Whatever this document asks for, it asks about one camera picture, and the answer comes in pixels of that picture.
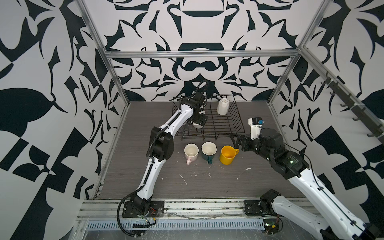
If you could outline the yellow mug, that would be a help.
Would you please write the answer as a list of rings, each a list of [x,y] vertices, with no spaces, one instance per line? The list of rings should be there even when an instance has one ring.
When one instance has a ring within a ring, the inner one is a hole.
[[[220,162],[223,165],[230,165],[239,153],[239,151],[239,149],[235,149],[231,146],[222,147],[220,154]]]

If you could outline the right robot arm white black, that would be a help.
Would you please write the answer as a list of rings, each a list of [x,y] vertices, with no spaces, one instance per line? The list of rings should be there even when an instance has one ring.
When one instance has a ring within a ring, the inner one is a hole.
[[[261,128],[250,136],[232,134],[236,149],[254,152],[298,190],[319,211],[314,215],[291,203],[275,190],[261,198],[277,215],[282,215],[318,240],[375,240],[380,230],[352,214],[315,176],[310,165],[298,154],[288,151],[283,137],[274,129]]]

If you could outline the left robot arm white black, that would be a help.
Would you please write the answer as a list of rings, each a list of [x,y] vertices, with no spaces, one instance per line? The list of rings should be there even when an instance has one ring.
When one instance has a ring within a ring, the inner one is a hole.
[[[149,147],[146,153],[148,165],[139,187],[132,193],[126,195],[118,204],[117,223],[120,230],[129,237],[140,237],[144,232],[126,230],[120,217],[123,215],[138,215],[146,218],[149,214],[151,199],[154,193],[155,183],[159,173],[173,152],[174,137],[179,129],[185,124],[197,124],[205,126],[208,117],[203,113],[207,104],[206,92],[209,83],[201,81],[190,96],[179,99],[179,106],[172,117],[160,127],[151,130]]]

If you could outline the white faceted mug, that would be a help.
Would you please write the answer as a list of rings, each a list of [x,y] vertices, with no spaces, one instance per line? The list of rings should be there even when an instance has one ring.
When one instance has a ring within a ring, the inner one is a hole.
[[[224,116],[228,113],[230,107],[230,101],[227,98],[220,99],[217,106],[217,113]]]

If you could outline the white mug red inside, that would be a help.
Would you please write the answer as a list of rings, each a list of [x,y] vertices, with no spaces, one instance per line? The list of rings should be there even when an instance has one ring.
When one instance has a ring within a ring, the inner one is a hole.
[[[193,125],[193,127],[194,127],[195,129],[202,129],[202,128],[203,128],[202,125],[199,125],[199,124],[197,124],[197,123],[195,123],[195,122],[193,122],[192,125]]]

